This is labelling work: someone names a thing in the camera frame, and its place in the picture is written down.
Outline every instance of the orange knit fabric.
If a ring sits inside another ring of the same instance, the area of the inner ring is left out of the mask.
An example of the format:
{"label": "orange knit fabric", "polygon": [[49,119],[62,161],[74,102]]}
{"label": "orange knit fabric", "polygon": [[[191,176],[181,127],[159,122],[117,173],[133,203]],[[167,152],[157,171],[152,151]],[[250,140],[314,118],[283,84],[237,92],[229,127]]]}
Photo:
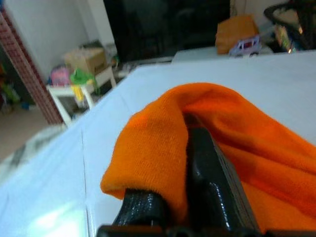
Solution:
{"label": "orange knit fabric", "polygon": [[316,229],[316,147],[214,84],[178,86],[136,113],[118,137],[102,191],[117,198],[126,188],[155,191],[181,224],[188,210],[186,112],[235,165],[262,231]]}

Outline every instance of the floor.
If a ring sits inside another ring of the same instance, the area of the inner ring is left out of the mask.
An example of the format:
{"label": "floor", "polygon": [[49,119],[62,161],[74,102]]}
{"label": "floor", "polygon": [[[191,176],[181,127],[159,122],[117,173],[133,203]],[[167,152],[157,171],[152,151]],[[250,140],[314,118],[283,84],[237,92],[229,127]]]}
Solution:
{"label": "floor", "polygon": [[37,107],[31,107],[29,111],[15,108],[6,115],[0,113],[0,162],[47,126]]}

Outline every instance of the purple toy car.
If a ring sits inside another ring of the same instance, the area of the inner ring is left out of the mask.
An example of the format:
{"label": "purple toy car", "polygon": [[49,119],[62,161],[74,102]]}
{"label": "purple toy car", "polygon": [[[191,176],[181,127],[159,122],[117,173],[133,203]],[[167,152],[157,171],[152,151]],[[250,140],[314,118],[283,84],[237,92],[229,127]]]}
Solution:
{"label": "purple toy car", "polygon": [[243,55],[258,55],[261,50],[261,43],[259,35],[248,39],[238,41],[237,44],[231,50],[229,50],[230,56],[243,56]]}

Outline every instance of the cardboard box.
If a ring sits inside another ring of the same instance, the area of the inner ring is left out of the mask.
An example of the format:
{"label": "cardboard box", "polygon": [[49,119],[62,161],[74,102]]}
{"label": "cardboard box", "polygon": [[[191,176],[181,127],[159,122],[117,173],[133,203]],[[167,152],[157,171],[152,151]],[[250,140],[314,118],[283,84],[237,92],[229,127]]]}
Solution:
{"label": "cardboard box", "polygon": [[73,69],[80,68],[94,75],[104,71],[107,67],[105,52],[103,48],[81,48],[75,49],[64,55],[67,65]]}

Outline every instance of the toy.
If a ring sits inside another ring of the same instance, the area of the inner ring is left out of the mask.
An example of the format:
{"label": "toy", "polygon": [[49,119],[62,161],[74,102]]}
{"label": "toy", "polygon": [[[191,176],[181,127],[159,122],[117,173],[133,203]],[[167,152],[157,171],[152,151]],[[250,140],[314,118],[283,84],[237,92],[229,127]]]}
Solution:
{"label": "toy", "polygon": [[254,37],[239,40],[237,44],[231,50],[229,50],[230,56],[243,56],[243,55],[258,55],[261,50],[261,43],[259,35]]}

